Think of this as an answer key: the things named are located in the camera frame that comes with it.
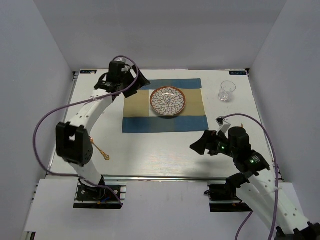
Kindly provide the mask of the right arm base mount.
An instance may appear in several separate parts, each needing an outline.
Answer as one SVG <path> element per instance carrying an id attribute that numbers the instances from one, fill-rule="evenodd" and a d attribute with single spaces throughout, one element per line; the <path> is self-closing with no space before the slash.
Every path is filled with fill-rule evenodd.
<path id="1" fill-rule="evenodd" d="M 223 184 L 210 184 L 203 194 L 209 199 L 209 210 L 211 213 L 240 213 L 252 211 L 245 202 L 227 192 Z"/>

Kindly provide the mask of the blue yellow striped cloth placemat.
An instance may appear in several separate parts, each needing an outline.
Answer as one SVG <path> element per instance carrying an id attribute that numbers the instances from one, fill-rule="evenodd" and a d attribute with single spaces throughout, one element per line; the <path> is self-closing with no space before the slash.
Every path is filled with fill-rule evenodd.
<path id="1" fill-rule="evenodd" d="M 150 85 L 144 86 L 137 94 L 124 100 L 123 133 L 201 132 L 209 129 L 201 79 L 153 79 L 150 82 Z M 183 111 L 174 116 L 158 114 L 150 103 L 152 93 L 166 86 L 182 90 L 186 97 Z"/>

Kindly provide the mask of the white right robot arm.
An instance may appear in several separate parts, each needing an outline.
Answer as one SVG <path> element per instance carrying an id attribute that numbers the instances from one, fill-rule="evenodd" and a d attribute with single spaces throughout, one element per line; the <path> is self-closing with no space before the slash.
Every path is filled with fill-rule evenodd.
<path id="1" fill-rule="evenodd" d="M 238 173 L 228 177 L 226 195 L 240 199 L 255 212 L 277 240 L 318 240 L 319 223 L 311 223 L 276 185 L 276 176 L 265 158 L 252 149 L 250 137 L 241 127 L 205 130 L 190 149 L 204 155 L 232 158 Z"/>

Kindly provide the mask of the floral patterned ceramic plate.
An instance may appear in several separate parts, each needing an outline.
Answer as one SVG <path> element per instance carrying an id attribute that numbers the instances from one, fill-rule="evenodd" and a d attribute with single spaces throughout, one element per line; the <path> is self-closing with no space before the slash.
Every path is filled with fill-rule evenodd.
<path id="1" fill-rule="evenodd" d="M 184 110 L 186 97 L 179 88 L 162 86 L 151 93 L 149 102 L 157 114 L 169 117 L 178 115 Z"/>

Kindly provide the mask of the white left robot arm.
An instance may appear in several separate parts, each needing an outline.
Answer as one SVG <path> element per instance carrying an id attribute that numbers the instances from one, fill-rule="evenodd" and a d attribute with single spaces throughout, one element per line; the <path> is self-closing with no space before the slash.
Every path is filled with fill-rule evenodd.
<path id="1" fill-rule="evenodd" d="M 119 95 L 129 98 L 138 90 L 150 85 L 136 64 L 129 65 L 124 57 L 109 63 L 106 73 L 100 76 L 93 92 L 77 114 L 68 122 L 56 126 L 56 153 L 77 173 L 80 182 L 88 186 L 88 193 L 99 200 L 105 196 L 103 176 L 95 167 L 90 133 L 102 113 Z"/>

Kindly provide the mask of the clear drinking glass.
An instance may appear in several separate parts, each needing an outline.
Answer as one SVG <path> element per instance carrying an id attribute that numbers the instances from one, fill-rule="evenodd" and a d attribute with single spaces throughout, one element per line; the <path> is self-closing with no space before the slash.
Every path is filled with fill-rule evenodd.
<path id="1" fill-rule="evenodd" d="M 232 99 L 233 93 L 236 90 L 236 85 L 229 80 L 223 81 L 220 84 L 220 90 L 218 93 L 218 98 L 221 101 L 229 102 Z"/>

